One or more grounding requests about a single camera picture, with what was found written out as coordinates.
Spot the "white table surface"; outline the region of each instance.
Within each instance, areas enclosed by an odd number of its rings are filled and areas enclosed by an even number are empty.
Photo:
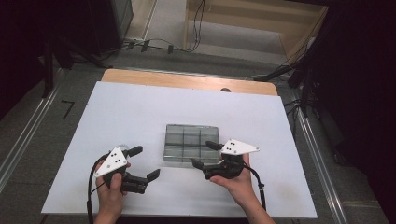
[[[143,146],[128,159],[131,175],[145,177],[158,168],[161,175],[145,194],[125,197],[124,215],[244,217],[228,191],[205,180],[202,171],[163,161],[170,123],[217,126],[221,143],[234,138],[260,147],[250,154],[250,165],[265,184],[269,215],[317,217],[280,97],[106,82],[96,83],[42,213],[86,214],[94,162],[126,144]],[[259,196],[254,176],[252,181]],[[96,213],[96,193],[92,208]]]

